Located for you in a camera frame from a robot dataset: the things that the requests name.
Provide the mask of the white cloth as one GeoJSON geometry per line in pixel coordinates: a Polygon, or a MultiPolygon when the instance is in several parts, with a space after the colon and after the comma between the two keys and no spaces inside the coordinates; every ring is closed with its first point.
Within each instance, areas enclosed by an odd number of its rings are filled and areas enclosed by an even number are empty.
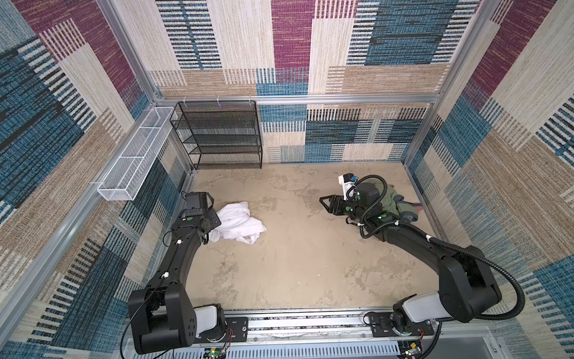
{"type": "Polygon", "coordinates": [[[217,215],[221,224],[209,233],[210,242],[228,239],[253,245],[267,230],[260,220],[251,216],[246,201],[227,204],[217,215]]]}

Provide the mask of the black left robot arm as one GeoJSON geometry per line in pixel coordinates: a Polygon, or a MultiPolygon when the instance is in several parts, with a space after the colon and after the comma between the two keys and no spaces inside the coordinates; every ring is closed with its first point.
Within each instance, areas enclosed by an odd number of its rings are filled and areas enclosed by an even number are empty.
{"type": "Polygon", "coordinates": [[[209,193],[190,192],[185,201],[171,225],[170,244],[158,270],[128,299],[128,328],[139,355],[164,354],[189,347],[197,338],[215,340],[228,332],[221,305],[195,308],[185,286],[195,254],[221,220],[209,193]]]}

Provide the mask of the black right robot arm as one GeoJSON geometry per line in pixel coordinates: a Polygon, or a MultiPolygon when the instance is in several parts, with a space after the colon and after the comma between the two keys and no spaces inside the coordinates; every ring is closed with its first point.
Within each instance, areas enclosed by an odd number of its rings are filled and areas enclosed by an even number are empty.
{"type": "Polygon", "coordinates": [[[349,186],[347,194],[320,197],[330,214],[344,216],[362,230],[363,238],[375,237],[394,245],[432,269],[438,290],[406,297],[393,307],[391,320],[399,334],[409,334],[428,320],[468,323],[502,300],[491,267],[476,247],[455,249],[415,226],[417,205],[406,202],[393,187],[368,179],[349,186]]]}

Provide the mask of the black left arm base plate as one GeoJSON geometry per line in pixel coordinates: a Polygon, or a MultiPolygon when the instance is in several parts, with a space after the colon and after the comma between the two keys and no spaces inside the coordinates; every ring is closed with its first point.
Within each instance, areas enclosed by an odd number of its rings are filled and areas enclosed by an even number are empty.
{"type": "Polygon", "coordinates": [[[196,338],[194,345],[215,344],[222,346],[229,340],[228,334],[231,332],[231,344],[246,343],[248,340],[249,319],[247,317],[231,317],[226,319],[230,328],[224,334],[201,334],[196,338]]]}

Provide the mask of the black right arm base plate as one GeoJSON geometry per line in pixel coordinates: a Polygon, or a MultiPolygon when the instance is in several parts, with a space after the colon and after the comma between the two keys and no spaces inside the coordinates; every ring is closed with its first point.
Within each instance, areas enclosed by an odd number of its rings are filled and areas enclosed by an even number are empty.
{"type": "Polygon", "coordinates": [[[363,316],[363,324],[370,327],[373,337],[427,337],[435,334],[430,321],[414,323],[394,312],[369,311],[363,316]]]}

